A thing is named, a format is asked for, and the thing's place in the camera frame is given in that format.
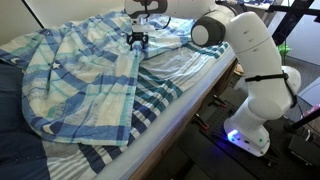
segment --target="blue light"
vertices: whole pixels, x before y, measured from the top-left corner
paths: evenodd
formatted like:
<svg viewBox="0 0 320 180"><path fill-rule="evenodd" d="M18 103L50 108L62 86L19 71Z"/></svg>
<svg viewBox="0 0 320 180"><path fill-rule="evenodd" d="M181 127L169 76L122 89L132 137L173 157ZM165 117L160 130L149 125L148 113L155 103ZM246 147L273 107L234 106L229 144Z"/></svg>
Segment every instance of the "blue light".
<svg viewBox="0 0 320 180"><path fill-rule="evenodd" d="M237 131L237 130L233 130L233 131L229 132L229 133L228 133L228 139L229 139L229 141L232 141L233 136L236 135L236 134L238 134L238 131Z"/></svg>

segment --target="blue plaid blanket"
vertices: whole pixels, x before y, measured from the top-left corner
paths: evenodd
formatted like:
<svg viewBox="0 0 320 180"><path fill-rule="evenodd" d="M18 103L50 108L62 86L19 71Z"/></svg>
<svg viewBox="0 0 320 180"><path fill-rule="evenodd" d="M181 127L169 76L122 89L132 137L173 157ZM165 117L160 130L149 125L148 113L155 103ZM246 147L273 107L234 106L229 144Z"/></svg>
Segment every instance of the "blue plaid blanket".
<svg viewBox="0 0 320 180"><path fill-rule="evenodd" d="M155 32L144 53L138 44L130 51L130 20L113 12L16 38L0 47L0 58L25 70L23 113L42 138L122 146L129 139L140 61L188 42L192 21L177 22L171 32Z"/></svg>
<svg viewBox="0 0 320 180"><path fill-rule="evenodd" d="M151 20L150 23L161 28L166 21L167 17L161 17ZM29 136L32 138L19 144L25 149L18 148L23 150L16 155L10 153L7 155L11 151L0 151L2 154L0 160L5 159L5 163L0 164L4 167L3 172L8 172L8 177L14 175L15 178L30 179L95 177L107 164L126 151L173 100L192 87L228 48L227 43L210 48L195 46L189 42L189 30L192 24L191 20L173 18L167 29L150 33L150 43L146 50L141 50L141 46L137 43L134 45L134 50L129 51L124 34L131 31L130 19L123 12L111 12L91 17L83 22L69 22L59 28L24 35L1 46L0 58L23 69L23 114L32 130L41 136L33 136L31 130L17 130L17 134L20 132L28 134L20 139ZM106 98L105 103L109 103L104 107L106 112L111 108L126 114L126 117L120 116L120 121L115 124L121 129L119 128L121 118L128 123L123 125L129 129L128 138L123 138L127 143L85 144L84 141L97 142L97 136L86 130L90 128L89 126L99 130L96 125L100 124L96 121L94 122L96 124L89 124L90 118L98 118L95 113L95 109L98 108L95 103L101 100L98 96ZM124 98L121 105L127 109L113 104L118 103L113 101L113 98L118 100L118 97ZM69 105L64 109L59 109L58 105L53 110L48 110L47 107L52 107L56 102ZM67 111L70 109L83 112ZM108 113L102 113L106 114L104 118L109 118ZM76 130L70 128L71 126L65 126L67 122L72 122ZM98 138L98 144L100 140L108 142L114 140L109 138L109 133L112 131L108 130L102 132L108 135ZM119 136L117 131L117 135L114 135L117 141ZM10 138L4 139L12 143L16 141L14 140L16 137L18 136L10 135ZM3 175L0 170L0 177L6 177Z"/></svg>

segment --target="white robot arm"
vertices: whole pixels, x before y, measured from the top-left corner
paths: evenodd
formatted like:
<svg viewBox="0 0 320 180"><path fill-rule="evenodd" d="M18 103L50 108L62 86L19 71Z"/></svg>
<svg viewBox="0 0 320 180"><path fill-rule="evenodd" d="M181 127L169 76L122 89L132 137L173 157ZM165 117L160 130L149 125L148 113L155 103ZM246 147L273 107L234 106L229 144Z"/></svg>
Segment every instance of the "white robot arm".
<svg viewBox="0 0 320 180"><path fill-rule="evenodd" d="M281 56L262 20L253 12L235 15L214 0L126 0L125 10L133 19L133 33L144 31L142 19L163 14L196 19L191 37L198 46L230 44L247 77L248 98L224 122L224 130L230 142L263 156L270 146L263 124L280 118L295 103L301 78L294 68L281 66Z"/></svg>

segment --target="wall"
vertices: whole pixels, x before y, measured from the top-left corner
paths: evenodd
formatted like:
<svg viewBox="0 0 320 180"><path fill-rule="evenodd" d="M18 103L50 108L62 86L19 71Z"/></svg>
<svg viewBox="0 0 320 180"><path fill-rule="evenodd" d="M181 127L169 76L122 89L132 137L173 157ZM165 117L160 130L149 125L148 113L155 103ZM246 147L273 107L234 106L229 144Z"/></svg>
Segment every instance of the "wall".
<svg viewBox="0 0 320 180"><path fill-rule="evenodd" d="M320 9L320 0L315 0L312 9ZM277 28L285 13L277 12L269 25L271 33ZM287 45L293 50L288 56L320 65L320 23L314 22L315 16L305 15L287 38Z"/></svg>
<svg viewBox="0 0 320 180"><path fill-rule="evenodd" d="M26 33L40 29L21 0L0 1L0 45Z"/></svg>
<svg viewBox="0 0 320 180"><path fill-rule="evenodd" d="M125 0L27 0L44 27L84 20L110 9L123 9Z"/></svg>

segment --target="bed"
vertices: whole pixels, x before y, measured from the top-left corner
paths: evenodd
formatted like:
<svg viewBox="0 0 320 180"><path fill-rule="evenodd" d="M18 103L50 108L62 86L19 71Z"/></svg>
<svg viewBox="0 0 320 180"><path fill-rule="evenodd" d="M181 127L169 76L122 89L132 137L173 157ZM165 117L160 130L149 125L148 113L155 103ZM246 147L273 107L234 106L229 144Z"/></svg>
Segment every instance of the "bed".
<svg viewBox="0 0 320 180"><path fill-rule="evenodd" d="M0 179L145 177L235 59L195 46L192 24L130 51L130 19L111 11L0 46Z"/></svg>

